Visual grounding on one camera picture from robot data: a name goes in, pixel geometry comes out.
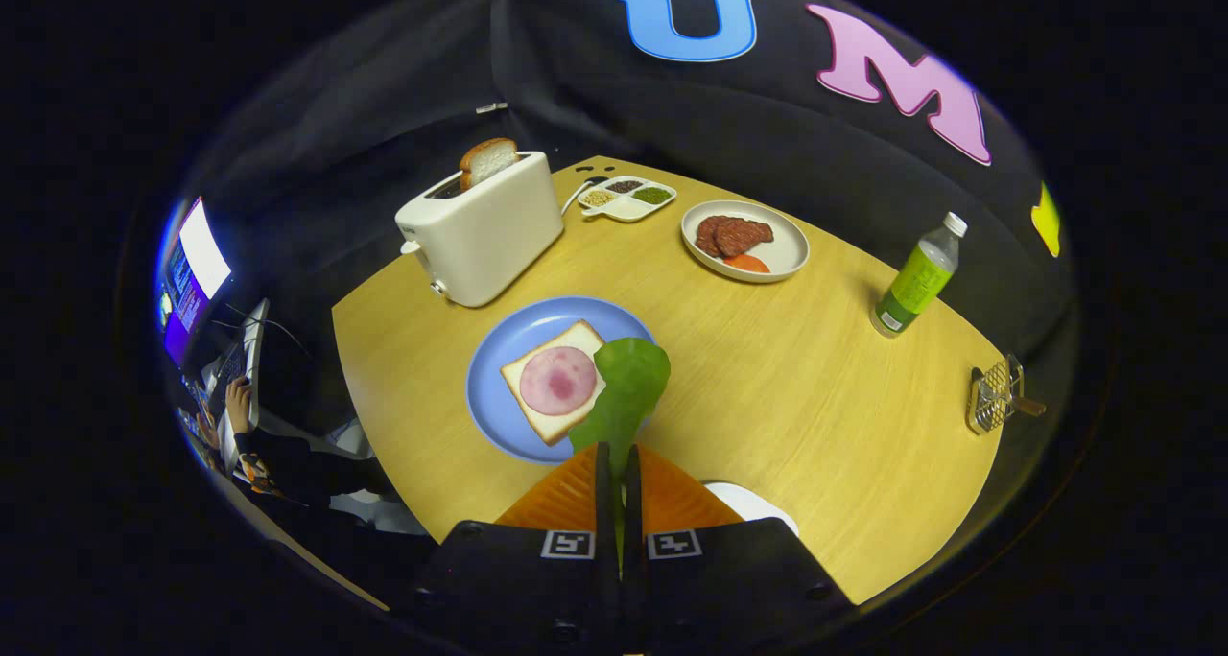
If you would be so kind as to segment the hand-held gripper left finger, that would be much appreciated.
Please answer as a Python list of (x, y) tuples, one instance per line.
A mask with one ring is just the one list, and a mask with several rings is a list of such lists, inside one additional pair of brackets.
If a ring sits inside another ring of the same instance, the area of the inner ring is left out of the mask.
[(465, 520), (413, 581), (413, 630), (456, 655), (616, 655), (619, 561), (608, 446), (546, 477), (578, 475), (566, 526)]

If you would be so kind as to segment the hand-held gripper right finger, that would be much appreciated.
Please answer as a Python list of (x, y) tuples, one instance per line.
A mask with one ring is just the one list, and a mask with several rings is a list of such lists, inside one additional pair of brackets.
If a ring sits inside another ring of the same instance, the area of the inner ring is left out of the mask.
[(631, 652), (801, 652), (855, 604), (775, 516), (745, 518), (642, 445), (624, 482), (623, 629)]

